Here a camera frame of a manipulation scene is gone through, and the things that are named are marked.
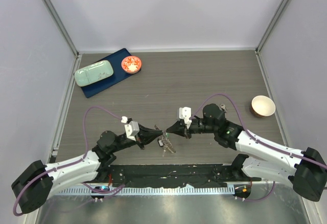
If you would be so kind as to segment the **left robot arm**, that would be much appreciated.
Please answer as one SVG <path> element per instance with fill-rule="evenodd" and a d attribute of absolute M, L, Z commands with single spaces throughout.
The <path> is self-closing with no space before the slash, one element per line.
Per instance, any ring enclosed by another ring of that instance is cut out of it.
<path fill-rule="evenodd" d="M 103 132 L 96 146 L 81 156 L 52 164 L 44 164 L 41 160 L 31 163 L 11 185 L 16 197 L 13 214 L 31 213 L 53 195 L 75 184 L 106 181 L 116 152 L 134 145 L 144 149 L 162 134 L 162 130 L 140 124 L 132 128 L 128 124 L 121 135 L 109 130 Z"/>

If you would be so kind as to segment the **metal disc keyring holder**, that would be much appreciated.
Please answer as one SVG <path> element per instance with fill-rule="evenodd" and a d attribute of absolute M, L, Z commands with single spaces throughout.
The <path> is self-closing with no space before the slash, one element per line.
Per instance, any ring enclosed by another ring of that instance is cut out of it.
<path fill-rule="evenodd" d="M 172 154 L 176 153 L 176 150 L 174 149 L 172 143 L 169 140 L 169 137 L 165 136 L 166 131 L 162 131 L 162 136 L 158 137 L 157 140 L 162 140 L 164 143 L 164 146 L 161 147 L 163 149 L 162 156 L 165 156 L 166 152 L 170 152 Z"/>

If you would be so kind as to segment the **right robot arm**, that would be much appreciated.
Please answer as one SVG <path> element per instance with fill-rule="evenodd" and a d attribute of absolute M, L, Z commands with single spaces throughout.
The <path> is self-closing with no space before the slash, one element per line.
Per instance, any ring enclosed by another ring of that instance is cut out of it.
<path fill-rule="evenodd" d="M 224 148 L 239 151 L 231 167 L 231 176 L 275 181 L 291 187 L 301 197 L 318 202 L 326 187 L 326 163 L 314 148 L 286 147 L 264 139 L 225 117 L 215 104 L 206 105 L 203 116 L 192 116 L 191 108 L 181 107 L 177 121 L 167 129 L 190 139 L 193 134 L 211 133 Z"/>

